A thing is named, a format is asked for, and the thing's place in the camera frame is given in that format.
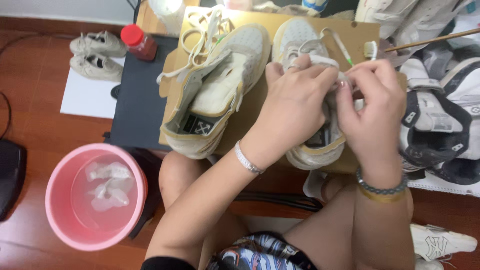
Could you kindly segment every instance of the wooden stick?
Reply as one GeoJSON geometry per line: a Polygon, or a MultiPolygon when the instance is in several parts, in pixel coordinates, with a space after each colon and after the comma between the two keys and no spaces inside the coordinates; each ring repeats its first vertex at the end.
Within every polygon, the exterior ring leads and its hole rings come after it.
{"type": "Polygon", "coordinates": [[[435,41],[447,40],[447,39],[451,39],[451,38],[454,38],[454,37],[463,37],[463,36],[468,36],[468,35],[472,35],[472,34],[476,34],[476,33],[480,33],[480,28],[476,28],[476,29],[472,29],[472,30],[468,30],[468,31],[464,31],[464,32],[456,33],[456,34],[449,34],[449,35],[446,35],[446,36],[443,36],[443,37],[436,37],[436,38],[432,38],[432,39],[427,39],[427,40],[424,40],[424,41],[413,42],[413,43],[410,43],[410,44],[405,44],[405,45],[402,45],[402,46],[396,46],[396,47],[393,47],[393,48],[388,48],[388,49],[385,50],[385,52],[399,50],[399,49],[406,49],[406,48],[410,48],[410,47],[414,47],[414,46],[418,46],[418,45],[432,43],[432,42],[435,42],[435,41]]]}

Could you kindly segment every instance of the red bottle cap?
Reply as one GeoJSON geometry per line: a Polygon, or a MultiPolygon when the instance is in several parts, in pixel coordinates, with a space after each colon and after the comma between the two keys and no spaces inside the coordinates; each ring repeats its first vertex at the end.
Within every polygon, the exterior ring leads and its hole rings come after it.
{"type": "Polygon", "coordinates": [[[128,47],[134,47],[143,41],[144,32],[137,25],[127,25],[121,30],[120,38],[128,47]]]}

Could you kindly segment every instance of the woman's left hand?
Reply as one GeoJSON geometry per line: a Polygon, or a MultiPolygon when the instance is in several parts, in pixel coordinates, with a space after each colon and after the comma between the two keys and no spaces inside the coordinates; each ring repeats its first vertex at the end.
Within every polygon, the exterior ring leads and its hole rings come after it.
{"type": "Polygon", "coordinates": [[[308,140],[325,122],[322,103],[338,78],[338,69],[312,66],[298,57],[285,74],[280,63],[265,68],[268,94],[257,121],[240,142],[245,157],[265,169],[288,150],[308,140]]]}

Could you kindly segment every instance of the silver bracelet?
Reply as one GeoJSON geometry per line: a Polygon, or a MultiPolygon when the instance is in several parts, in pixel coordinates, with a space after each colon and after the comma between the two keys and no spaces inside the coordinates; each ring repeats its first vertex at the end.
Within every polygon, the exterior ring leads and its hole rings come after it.
{"type": "Polygon", "coordinates": [[[265,170],[259,169],[257,166],[253,165],[241,152],[240,150],[240,141],[235,144],[235,154],[239,159],[240,163],[249,171],[257,174],[263,173],[265,170]]]}
{"type": "Polygon", "coordinates": [[[388,188],[388,189],[380,189],[380,188],[374,188],[373,186],[367,184],[362,176],[361,176],[361,169],[360,167],[357,169],[357,181],[359,184],[366,190],[378,194],[378,195],[393,195],[395,193],[400,193],[405,190],[408,184],[408,178],[402,174],[402,181],[400,181],[400,184],[394,188],[388,188]]]}

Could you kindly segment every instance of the hand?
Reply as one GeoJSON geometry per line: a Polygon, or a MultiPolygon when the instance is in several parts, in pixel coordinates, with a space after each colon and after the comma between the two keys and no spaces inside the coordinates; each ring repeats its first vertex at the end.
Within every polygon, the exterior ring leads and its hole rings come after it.
{"type": "Polygon", "coordinates": [[[397,182],[391,173],[397,174],[401,169],[397,145],[406,93],[398,85],[395,70],[387,60],[360,63],[346,75],[360,88],[365,107],[355,111],[351,90],[344,84],[336,96],[340,129],[357,155],[364,175],[375,179],[394,178],[397,182]]]}
{"type": "Polygon", "coordinates": [[[334,67],[298,57],[285,74],[280,63],[265,68],[268,94],[260,115],[240,142],[246,158],[266,169],[288,150],[308,140],[325,122],[322,102],[338,77],[334,67]]]}

